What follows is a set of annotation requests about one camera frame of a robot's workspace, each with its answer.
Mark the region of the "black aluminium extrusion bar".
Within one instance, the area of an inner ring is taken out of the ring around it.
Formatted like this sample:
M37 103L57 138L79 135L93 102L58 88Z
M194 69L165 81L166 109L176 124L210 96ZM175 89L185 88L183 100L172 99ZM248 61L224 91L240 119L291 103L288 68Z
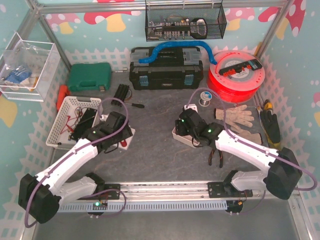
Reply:
M121 100L122 102L125 101L125 98L126 98L126 95L127 95L129 89L130 89L129 85L119 84L119 86L114 94L114 98L116 98L116 100L113 99L111 101L111 105L121 107L122 104L119 100Z

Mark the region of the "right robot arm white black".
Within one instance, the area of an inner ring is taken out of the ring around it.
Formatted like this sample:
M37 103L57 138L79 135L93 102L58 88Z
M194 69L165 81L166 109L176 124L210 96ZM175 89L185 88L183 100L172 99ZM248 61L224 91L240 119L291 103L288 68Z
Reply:
M232 170L222 182L228 195L246 190L269 191L281 200L290 198L302 171L294 153L265 147L225 130L219 123L210 124L193 109L183 110L179 120L188 134L203 147L232 154L257 171Z

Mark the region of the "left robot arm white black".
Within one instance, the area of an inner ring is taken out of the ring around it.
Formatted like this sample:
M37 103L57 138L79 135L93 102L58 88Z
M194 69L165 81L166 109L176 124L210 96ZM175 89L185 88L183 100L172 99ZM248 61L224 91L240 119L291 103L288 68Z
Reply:
M89 160L112 145L133 136L128 116L112 111L100 123L88 129L64 156L35 176L27 173L19 183L18 205L25 210L24 224L27 228L32 216L37 223L51 220L60 207L78 199L101 196L109 189L105 181L95 173L81 179L68 179Z

